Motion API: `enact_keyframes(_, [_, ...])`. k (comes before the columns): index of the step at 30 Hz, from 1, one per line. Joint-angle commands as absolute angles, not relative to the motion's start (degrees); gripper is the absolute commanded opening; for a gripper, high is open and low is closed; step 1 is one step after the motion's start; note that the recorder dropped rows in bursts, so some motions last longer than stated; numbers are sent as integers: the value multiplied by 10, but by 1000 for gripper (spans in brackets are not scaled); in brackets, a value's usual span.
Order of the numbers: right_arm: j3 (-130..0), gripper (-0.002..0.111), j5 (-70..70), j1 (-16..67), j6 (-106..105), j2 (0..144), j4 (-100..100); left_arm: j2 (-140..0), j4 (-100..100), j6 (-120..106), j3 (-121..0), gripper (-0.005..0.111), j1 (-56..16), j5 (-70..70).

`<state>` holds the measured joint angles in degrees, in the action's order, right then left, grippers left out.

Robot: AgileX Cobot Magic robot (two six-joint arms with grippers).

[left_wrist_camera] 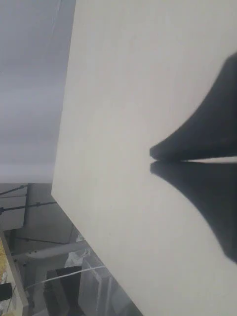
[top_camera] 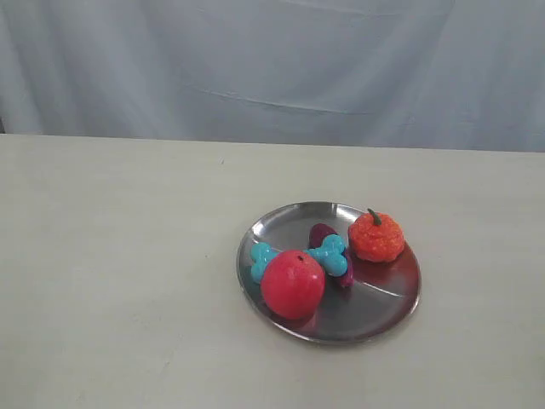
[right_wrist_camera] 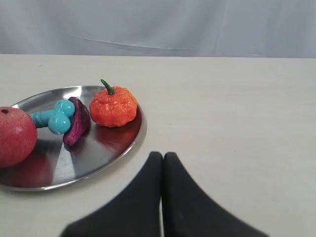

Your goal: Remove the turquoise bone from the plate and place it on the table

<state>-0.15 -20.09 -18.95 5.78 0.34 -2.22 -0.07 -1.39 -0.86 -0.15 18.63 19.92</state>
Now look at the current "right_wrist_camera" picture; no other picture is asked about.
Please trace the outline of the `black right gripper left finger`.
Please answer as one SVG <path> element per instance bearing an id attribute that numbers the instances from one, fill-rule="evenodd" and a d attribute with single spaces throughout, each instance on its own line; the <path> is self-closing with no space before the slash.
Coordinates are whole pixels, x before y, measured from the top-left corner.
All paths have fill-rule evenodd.
<path id="1" fill-rule="evenodd" d="M 150 152 L 135 178 L 109 203 L 65 227 L 63 237 L 159 237 L 162 155 Z"/>

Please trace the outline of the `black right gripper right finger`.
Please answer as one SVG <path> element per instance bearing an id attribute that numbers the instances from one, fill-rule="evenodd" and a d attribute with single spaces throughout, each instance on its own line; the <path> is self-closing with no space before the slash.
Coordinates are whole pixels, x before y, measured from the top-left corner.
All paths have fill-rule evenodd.
<path id="1" fill-rule="evenodd" d="M 211 199 L 176 153 L 163 159 L 162 215 L 166 237 L 265 237 Z"/>

